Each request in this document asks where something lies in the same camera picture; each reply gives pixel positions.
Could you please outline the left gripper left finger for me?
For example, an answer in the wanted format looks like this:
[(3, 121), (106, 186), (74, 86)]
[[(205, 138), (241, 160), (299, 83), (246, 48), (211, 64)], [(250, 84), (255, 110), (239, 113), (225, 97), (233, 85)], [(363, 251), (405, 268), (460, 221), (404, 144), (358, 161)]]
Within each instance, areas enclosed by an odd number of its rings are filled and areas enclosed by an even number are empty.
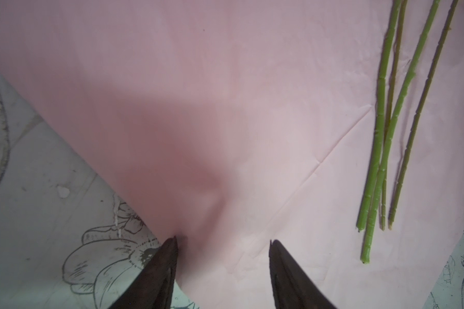
[(110, 308), (170, 309), (178, 262), (178, 241), (167, 239)]

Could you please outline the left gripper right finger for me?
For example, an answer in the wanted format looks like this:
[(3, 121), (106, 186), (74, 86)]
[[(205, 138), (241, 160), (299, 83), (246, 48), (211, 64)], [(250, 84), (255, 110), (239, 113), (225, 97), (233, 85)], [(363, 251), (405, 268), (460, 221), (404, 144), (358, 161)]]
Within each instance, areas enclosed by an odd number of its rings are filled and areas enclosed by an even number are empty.
[(277, 239), (269, 245), (269, 271), (276, 308), (336, 308)]

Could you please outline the white fake flower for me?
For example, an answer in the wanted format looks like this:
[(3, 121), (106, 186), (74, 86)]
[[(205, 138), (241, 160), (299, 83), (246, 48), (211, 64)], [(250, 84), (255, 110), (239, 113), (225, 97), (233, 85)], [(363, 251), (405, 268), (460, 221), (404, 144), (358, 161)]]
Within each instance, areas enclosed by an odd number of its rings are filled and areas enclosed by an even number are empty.
[(418, 42), (414, 53), (404, 74), (403, 82), (400, 91), (396, 91), (396, 79), (398, 74), (398, 66), (400, 61), (400, 49), (402, 47), (402, 37), (404, 30), (405, 17), (407, 12), (407, 1), (402, 1), (400, 7), (400, 14), (398, 17), (396, 32), (389, 58), (389, 65), (386, 77), (386, 90), (385, 90), (385, 129), (384, 129), (384, 143), (382, 147), (382, 155), (380, 158), (380, 165), (376, 178), (376, 186), (372, 194), (371, 206), (369, 209), (369, 216), (367, 219), (366, 228), (361, 231), (364, 233), (362, 241), (362, 249), (360, 254), (360, 261), (367, 265), (371, 261), (372, 241), (375, 234), (375, 229), (380, 228), (384, 230), (388, 228), (388, 216), (391, 204), (387, 204), (387, 174), (388, 164), (391, 154), (391, 147), (393, 145), (394, 135), (397, 129), (400, 114), (403, 109), (404, 102), (407, 98), (411, 83), (416, 76), (416, 68), (420, 62), (421, 55), (423, 54), (425, 45), (427, 43), (429, 33), (433, 27), (435, 17), (438, 13), (440, 6), (439, 1), (431, 1), (429, 13), (427, 14), (424, 26), (419, 35)]

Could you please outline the purple pink wrapping paper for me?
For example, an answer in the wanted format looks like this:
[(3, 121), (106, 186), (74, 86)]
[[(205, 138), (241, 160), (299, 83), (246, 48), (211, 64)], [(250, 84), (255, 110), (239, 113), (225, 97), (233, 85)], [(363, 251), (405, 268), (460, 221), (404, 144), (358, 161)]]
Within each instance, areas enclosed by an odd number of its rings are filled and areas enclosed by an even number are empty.
[(106, 308), (178, 235), (201, 308), (422, 308), (464, 228), (464, 1), (360, 261), (390, 1), (0, 1), (0, 308)]

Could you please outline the orange pink fake rose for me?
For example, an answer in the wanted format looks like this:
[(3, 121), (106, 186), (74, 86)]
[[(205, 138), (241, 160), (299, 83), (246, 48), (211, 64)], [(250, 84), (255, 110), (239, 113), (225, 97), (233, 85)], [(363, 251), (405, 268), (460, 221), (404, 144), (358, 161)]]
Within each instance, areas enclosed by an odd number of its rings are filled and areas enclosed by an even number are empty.
[(375, 190), (376, 178), (378, 174), (378, 168), (380, 165), (380, 158), (382, 155), (385, 129), (385, 90), (387, 85), (387, 69), (389, 65), (389, 58), (392, 50), (401, 5), (402, 1), (393, 1), (389, 17), (389, 23), (387, 31), (385, 32), (384, 42), (382, 45), (381, 58), (376, 81), (376, 118), (372, 142), (372, 152), (369, 162), (369, 170), (366, 178), (366, 184), (364, 187), (362, 202), (360, 205), (360, 211), (357, 220), (357, 229), (359, 232), (363, 231), (367, 226), (367, 219), (369, 216), (372, 194)]

